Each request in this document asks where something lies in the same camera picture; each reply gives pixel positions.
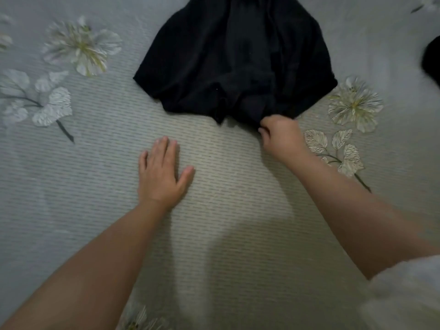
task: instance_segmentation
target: white sleeve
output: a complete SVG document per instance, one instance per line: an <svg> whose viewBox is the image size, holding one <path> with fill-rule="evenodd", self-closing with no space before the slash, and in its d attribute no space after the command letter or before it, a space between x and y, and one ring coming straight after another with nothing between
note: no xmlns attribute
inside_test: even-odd
<svg viewBox="0 0 440 330"><path fill-rule="evenodd" d="M360 312L372 329L440 329L440 255L399 263L375 276Z"/></svg>

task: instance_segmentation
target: black cloth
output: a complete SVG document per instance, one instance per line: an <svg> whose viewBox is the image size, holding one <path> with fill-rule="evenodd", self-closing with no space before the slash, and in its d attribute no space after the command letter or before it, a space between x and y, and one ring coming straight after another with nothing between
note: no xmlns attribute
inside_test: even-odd
<svg viewBox="0 0 440 330"><path fill-rule="evenodd" d="M337 84L319 24L297 0L190 0L134 79L166 111L253 128L298 116Z"/></svg>
<svg viewBox="0 0 440 330"><path fill-rule="evenodd" d="M435 38L425 49L421 60L422 69L428 74L440 87L440 36Z"/></svg>

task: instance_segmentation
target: finger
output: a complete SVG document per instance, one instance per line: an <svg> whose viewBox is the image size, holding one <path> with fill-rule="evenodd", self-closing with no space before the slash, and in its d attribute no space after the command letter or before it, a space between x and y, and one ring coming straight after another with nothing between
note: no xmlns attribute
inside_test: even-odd
<svg viewBox="0 0 440 330"><path fill-rule="evenodd" d="M159 140L159 144L157 145L156 155L153 160L153 164L163 165L166 148L168 146L168 137L165 135L162 139Z"/></svg>
<svg viewBox="0 0 440 330"><path fill-rule="evenodd" d="M258 129L258 132L261 134L261 138L263 138L263 147L266 148L271 141L271 137L269 135L269 132L262 127L260 127Z"/></svg>
<svg viewBox="0 0 440 330"><path fill-rule="evenodd" d="M148 155L148 158L146 160L146 165L150 165L153 163L153 159L156 157L157 153L157 147L159 146L160 139L156 139L154 141L153 147L151 148L150 155Z"/></svg>
<svg viewBox="0 0 440 330"><path fill-rule="evenodd" d="M142 174L146 169L146 158L148 156L148 151L144 150L139 155L139 175Z"/></svg>
<svg viewBox="0 0 440 330"><path fill-rule="evenodd" d="M182 194L189 188L194 178L195 169L193 166L187 166L177 181L177 187L181 190Z"/></svg>
<svg viewBox="0 0 440 330"><path fill-rule="evenodd" d="M176 151L177 151L177 141L172 140L170 141L168 148L165 153L164 157L164 164L163 166L167 166L169 169L174 171L174 165L176 164Z"/></svg>

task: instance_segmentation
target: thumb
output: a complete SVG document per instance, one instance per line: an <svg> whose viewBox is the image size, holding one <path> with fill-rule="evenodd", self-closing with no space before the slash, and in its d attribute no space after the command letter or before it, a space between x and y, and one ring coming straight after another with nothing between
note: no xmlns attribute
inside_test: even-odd
<svg viewBox="0 0 440 330"><path fill-rule="evenodd" d="M194 178L195 170L194 167L189 165L187 166L183 171L182 174L179 177L179 180L177 181L177 187L182 190L182 193L184 193L187 188L192 183L192 180Z"/></svg>
<svg viewBox="0 0 440 330"><path fill-rule="evenodd" d="M258 132L261 134L261 137L263 138L263 147L266 148L267 146L269 146L269 143L271 141L271 137L269 135L269 132L262 127L260 127L258 129Z"/></svg>

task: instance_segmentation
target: floral pattern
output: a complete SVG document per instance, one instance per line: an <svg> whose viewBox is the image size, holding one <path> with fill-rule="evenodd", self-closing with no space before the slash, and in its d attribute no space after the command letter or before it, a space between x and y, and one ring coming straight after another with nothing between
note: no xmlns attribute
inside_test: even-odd
<svg viewBox="0 0 440 330"><path fill-rule="evenodd" d="M129 298L116 330L173 330L167 319L147 314L146 307Z"/></svg>
<svg viewBox="0 0 440 330"><path fill-rule="evenodd" d="M74 142L74 137L64 128L59 121L64 116L72 115L70 106L70 93L67 88L57 87L69 74L68 71L50 72L44 74L35 82L37 99L30 97L30 79L24 71L8 69L0 77L0 105L8 103L3 112L3 125L11 127L28 117L26 107L38 110L32 117L36 126L49 126L57 122L63 133ZM47 103L42 104L41 94L49 93Z"/></svg>
<svg viewBox="0 0 440 330"><path fill-rule="evenodd" d="M369 192L371 192L371 189L357 174L358 171L364 169L357 147L350 143L346 144L350 140L352 134L353 130L349 129L338 131L333 135L331 144L335 150L335 154L329 152L328 139L324 132L307 130L304 133L304 138L312 153L321 156L322 160L330 166L337 164L338 172L347 177L355 177ZM344 156L343 158L339 158L338 151L342 147L344 147Z"/></svg>
<svg viewBox="0 0 440 330"><path fill-rule="evenodd" d="M53 23L47 34L44 60L52 65L72 63L81 75L88 77L105 72L108 56L121 50L118 34L106 29L93 32L84 16L76 23Z"/></svg>
<svg viewBox="0 0 440 330"><path fill-rule="evenodd" d="M0 24L11 24L12 19L9 16L0 14ZM7 34L0 32L0 52L5 51L10 45L12 45L12 38Z"/></svg>
<svg viewBox="0 0 440 330"><path fill-rule="evenodd" d="M347 77L329 96L328 115L336 124L355 122L361 132L372 132L376 128L375 116L383 109L383 102L357 77Z"/></svg>

